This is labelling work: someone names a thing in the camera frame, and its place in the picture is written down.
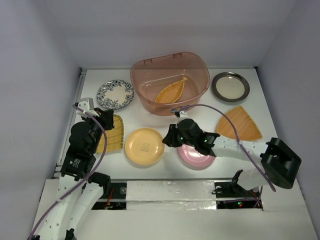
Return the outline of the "green striped bamboo tray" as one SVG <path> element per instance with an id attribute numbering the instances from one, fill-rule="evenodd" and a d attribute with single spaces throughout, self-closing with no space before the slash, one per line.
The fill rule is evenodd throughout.
<path id="1" fill-rule="evenodd" d="M 107 136 L 106 152 L 122 150 L 124 146 L 124 123 L 117 114 L 113 115 L 113 125 L 113 129 L 105 131 Z"/>

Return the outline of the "pink plastic plate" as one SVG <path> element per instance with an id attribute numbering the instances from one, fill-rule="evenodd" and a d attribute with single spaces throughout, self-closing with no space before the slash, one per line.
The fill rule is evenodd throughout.
<path id="1" fill-rule="evenodd" d="M 181 161 L 189 168 L 205 169 L 215 160 L 215 157 L 203 155 L 195 150 L 193 146 L 182 145 L 178 149 Z"/>

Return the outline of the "yellow bear plastic plate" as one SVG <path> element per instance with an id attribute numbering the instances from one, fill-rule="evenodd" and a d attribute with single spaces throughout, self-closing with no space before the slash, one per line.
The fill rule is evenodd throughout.
<path id="1" fill-rule="evenodd" d="M 130 133 L 124 149 L 127 157 L 138 165 L 153 165 L 163 155 L 162 135 L 153 128 L 139 128 Z"/>

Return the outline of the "blue floral ceramic plate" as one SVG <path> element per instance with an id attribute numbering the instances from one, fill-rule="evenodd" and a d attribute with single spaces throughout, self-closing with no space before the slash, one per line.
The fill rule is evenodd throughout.
<path id="1" fill-rule="evenodd" d="M 134 88 L 129 82 L 115 79 L 107 81 L 98 89 L 96 99 L 107 110 L 120 110 L 132 102 L 134 95 Z"/>

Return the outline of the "fish-shaped woven basket plate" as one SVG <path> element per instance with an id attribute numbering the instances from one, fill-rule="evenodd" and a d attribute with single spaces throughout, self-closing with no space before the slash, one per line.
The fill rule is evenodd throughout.
<path id="1" fill-rule="evenodd" d="M 156 96 L 155 102 L 161 104 L 173 104 L 178 101 L 184 91 L 185 82 L 187 80 L 187 77 L 183 77 L 182 80 L 176 81 L 166 86 Z"/>

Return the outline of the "fan-shaped woven basket plate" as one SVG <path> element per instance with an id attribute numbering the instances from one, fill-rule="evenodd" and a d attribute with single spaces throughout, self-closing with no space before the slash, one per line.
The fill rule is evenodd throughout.
<path id="1" fill-rule="evenodd" d="M 241 105 L 230 109 L 225 115 L 234 124 L 240 140 L 258 141 L 263 138 L 258 126 Z M 232 125 L 224 116 L 218 121 L 215 132 L 225 137 L 236 139 Z"/>

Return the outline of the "dark rimmed metal plate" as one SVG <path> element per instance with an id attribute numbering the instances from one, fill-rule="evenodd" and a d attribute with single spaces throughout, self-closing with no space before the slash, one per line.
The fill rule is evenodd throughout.
<path id="1" fill-rule="evenodd" d="M 249 82 L 235 72 L 221 72 L 212 79 L 212 92 L 222 101 L 229 103 L 240 102 L 250 93 Z"/>

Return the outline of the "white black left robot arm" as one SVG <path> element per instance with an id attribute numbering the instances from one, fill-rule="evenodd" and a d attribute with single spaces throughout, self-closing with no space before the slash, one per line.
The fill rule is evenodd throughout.
<path id="1" fill-rule="evenodd" d="M 110 194 L 111 178 L 96 171 L 102 160 L 95 153 L 114 128 L 114 112 L 76 110 L 82 121 L 71 127 L 55 202 L 33 227 L 30 240 L 75 240 L 96 201 Z"/>

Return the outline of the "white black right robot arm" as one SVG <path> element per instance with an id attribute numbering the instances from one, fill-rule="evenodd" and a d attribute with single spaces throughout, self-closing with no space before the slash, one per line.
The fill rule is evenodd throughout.
<path id="1" fill-rule="evenodd" d="M 273 137 L 267 142 L 236 140 L 203 131 L 190 118 L 170 124 L 162 142 L 171 148 L 188 145 L 205 156 L 250 161 L 253 169 L 238 170 L 221 188 L 235 196 L 266 185 L 292 189 L 302 163 L 301 158 L 279 138 Z"/>

